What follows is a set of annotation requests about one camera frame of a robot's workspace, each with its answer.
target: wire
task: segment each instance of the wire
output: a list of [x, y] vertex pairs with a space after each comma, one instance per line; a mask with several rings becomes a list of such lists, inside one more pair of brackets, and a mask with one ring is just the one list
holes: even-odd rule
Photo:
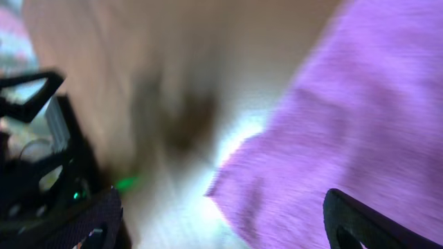
[[23, 147], [23, 149], [21, 149], [20, 154], [19, 154], [19, 160], [21, 159], [21, 156], [23, 156], [23, 152], [25, 151], [25, 149], [29, 148], [31, 145], [35, 145], [35, 144], [45, 144], [45, 145], [51, 145], [51, 141], [47, 138], [37, 138], [34, 140], [29, 141], [27, 144], [25, 144], [25, 146]]

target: pink fabric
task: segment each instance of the pink fabric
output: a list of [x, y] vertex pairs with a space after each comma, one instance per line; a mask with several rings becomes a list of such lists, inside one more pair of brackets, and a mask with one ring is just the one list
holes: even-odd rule
[[443, 1], [346, 6], [208, 192], [253, 248], [328, 248], [338, 188], [443, 244]]

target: floor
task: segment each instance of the floor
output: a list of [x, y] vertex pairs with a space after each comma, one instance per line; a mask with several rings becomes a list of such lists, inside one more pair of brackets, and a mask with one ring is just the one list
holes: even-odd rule
[[263, 128], [338, 0], [28, 0], [43, 67], [123, 194], [134, 248], [247, 248], [203, 197]]

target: green led light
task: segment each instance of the green led light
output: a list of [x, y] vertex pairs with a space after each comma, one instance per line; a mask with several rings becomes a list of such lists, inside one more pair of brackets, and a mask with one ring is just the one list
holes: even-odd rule
[[121, 181], [119, 181], [116, 184], [116, 189], [117, 190], [128, 190], [129, 188], [131, 188], [135, 183], [137, 182], [137, 178], [136, 177], [131, 177], [131, 178], [126, 178], [123, 179]]

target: purple towel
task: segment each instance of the purple towel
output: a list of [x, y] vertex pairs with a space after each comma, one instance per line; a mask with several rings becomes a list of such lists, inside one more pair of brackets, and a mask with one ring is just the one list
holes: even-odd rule
[[443, 244], [443, 1], [346, 5], [208, 195], [253, 248], [328, 248], [338, 188]]

